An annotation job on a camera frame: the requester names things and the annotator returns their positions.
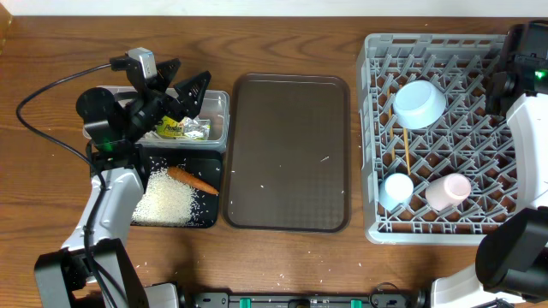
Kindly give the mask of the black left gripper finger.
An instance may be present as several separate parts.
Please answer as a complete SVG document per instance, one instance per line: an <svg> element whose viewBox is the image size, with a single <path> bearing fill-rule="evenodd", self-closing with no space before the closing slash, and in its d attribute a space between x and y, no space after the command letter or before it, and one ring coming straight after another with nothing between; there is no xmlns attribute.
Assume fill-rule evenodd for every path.
<svg viewBox="0 0 548 308"><path fill-rule="evenodd" d="M149 82L149 87L159 92L165 92L176 77L180 66L181 61L178 58L158 63L156 66L157 75Z"/></svg>
<svg viewBox="0 0 548 308"><path fill-rule="evenodd" d="M177 93L174 120L182 120L184 117L194 119L199 115L210 81L211 73L204 71L174 85Z"/></svg>

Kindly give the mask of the yellow green snack wrapper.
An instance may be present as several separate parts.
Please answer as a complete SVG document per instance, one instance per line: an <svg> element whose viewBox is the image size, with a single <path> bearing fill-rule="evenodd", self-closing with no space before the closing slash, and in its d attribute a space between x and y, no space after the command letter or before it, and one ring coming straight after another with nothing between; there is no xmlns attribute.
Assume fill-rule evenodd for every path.
<svg viewBox="0 0 548 308"><path fill-rule="evenodd" d="M211 129L211 121L184 117L175 121L165 116L156 126L156 134L165 139L207 140Z"/></svg>

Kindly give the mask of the orange carrot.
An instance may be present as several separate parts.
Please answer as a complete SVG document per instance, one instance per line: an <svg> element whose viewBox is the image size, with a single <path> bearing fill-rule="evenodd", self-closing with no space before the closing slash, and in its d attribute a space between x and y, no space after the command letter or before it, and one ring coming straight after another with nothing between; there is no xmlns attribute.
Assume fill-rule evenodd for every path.
<svg viewBox="0 0 548 308"><path fill-rule="evenodd" d="M174 180L179 181L183 184L189 185L202 192L213 194L213 195L219 194L219 191L213 186L207 184L201 179L191 175L187 171L180 169L178 167L168 167L167 174Z"/></svg>

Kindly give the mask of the light blue bowl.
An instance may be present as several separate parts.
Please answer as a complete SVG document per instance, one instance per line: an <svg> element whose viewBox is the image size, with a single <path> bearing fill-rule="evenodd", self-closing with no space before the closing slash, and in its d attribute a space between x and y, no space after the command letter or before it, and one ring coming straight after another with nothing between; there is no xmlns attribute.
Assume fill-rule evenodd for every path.
<svg viewBox="0 0 548 308"><path fill-rule="evenodd" d="M442 116L446 104L445 95L435 85L426 80L415 80L396 93L392 106L399 126L422 129Z"/></svg>

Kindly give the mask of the wooden chopstick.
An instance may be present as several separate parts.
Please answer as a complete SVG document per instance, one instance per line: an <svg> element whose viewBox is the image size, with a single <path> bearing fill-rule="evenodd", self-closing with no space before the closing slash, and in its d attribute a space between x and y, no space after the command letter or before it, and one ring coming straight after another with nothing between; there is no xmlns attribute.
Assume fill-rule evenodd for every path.
<svg viewBox="0 0 548 308"><path fill-rule="evenodd" d="M409 142L408 142L408 130L404 127L402 129L403 140L404 140L404 150L405 150L405 161L408 175L411 175L411 164L410 164L410 155L409 155Z"/></svg>
<svg viewBox="0 0 548 308"><path fill-rule="evenodd" d="M387 90L387 98L388 98L388 100L390 101L390 99L391 99L390 88L388 88L388 90ZM389 107L389 110L388 110L388 111L389 111L389 112L388 112L389 120L391 120L391 119L392 119L392 116L393 116L393 111L392 111L392 107L391 107L391 106ZM390 127L389 133L390 133L390 135L389 135L389 136L390 136L390 141L392 141L393 138L394 138L393 127ZM391 148L391 150L390 150L390 157L391 157L391 161L392 161L392 162L396 159L396 153L395 153L394 148Z"/></svg>

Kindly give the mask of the pink cup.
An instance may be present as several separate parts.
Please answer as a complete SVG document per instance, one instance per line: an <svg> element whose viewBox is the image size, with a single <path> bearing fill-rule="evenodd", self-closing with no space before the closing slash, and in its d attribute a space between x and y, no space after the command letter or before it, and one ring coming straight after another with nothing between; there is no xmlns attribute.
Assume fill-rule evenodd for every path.
<svg viewBox="0 0 548 308"><path fill-rule="evenodd" d="M459 205L472 191L471 183L461 174L450 174L432 181L426 188L427 203L437 211Z"/></svg>

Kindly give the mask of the light blue cup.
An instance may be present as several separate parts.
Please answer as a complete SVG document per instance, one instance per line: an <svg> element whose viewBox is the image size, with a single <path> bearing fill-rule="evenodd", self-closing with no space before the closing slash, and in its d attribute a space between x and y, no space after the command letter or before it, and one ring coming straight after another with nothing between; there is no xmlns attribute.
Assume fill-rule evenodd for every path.
<svg viewBox="0 0 548 308"><path fill-rule="evenodd" d="M378 201L388 211L400 204L407 204L414 192L414 183L405 174L395 173L388 176L379 186Z"/></svg>

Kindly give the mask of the white napkin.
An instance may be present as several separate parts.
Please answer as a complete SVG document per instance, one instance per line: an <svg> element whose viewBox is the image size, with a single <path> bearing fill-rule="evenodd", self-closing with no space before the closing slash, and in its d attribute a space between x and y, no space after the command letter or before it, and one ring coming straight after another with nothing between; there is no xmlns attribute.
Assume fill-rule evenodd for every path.
<svg viewBox="0 0 548 308"><path fill-rule="evenodd" d="M151 131L151 132L146 133L143 136L143 138L144 139L160 139L160 136L156 132Z"/></svg>

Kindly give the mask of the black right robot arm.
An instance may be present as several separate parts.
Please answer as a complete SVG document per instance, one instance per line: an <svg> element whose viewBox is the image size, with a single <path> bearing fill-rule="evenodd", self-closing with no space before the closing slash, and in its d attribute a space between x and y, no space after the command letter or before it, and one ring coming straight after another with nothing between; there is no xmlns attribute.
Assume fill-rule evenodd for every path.
<svg viewBox="0 0 548 308"><path fill-rule="evenodd" d="M547 298L547 22L514 25L487 87L486 111L506 119L515 147L516 213L483 239L470 267L437 279L419 307L503 307Z"/></svg>

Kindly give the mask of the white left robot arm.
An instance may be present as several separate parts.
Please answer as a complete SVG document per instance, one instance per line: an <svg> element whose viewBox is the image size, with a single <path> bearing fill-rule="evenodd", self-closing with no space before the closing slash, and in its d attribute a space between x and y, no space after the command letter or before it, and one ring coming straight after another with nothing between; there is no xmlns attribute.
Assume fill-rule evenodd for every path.
<svg viewBox="0 0 548 308"><path fill-rule="evenodd" d="M83 92L76 101L91 143L82 154L89 164L92 192L80 222L57 252L39 256L34 276L45 307L76 307L74 291L97 282L108 307L177 307L174 284L144 287L124 243L136 205L146 191L150 160L138 141L164 116L179 119L199 114L211 81L207 71L173 85L177 66L162 63L146 79L128 70L133 94L104 87Z"/></svg>

